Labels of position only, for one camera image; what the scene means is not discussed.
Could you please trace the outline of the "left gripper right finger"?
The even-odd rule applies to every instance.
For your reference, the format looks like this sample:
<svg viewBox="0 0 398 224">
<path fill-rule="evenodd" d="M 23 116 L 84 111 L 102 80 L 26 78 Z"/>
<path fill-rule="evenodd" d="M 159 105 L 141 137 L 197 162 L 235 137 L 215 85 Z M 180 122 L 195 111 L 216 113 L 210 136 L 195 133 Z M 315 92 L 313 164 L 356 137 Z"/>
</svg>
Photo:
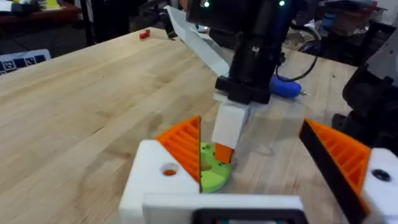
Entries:
<svg viewBox="0 0 398 224">
<path fill-rule="evenodd" d="M 305 119 L 299 138 L 349 223 L 397 223 L 397 156 Z"/>
</svg>

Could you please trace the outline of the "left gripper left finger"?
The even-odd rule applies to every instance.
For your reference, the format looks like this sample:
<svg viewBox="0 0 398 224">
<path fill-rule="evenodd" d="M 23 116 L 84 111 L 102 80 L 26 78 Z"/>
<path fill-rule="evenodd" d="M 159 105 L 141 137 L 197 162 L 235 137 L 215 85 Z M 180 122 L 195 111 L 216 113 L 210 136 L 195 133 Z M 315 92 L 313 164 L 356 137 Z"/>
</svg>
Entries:
<svg viewBox="0 0 398 224">
<path fill-rule="evenodd" d="M 119 204 L 121 223 L 144 223 L 145 194 L 200 192 L 200 122 L 191 117 L 139 143 Z"/>
</svg>

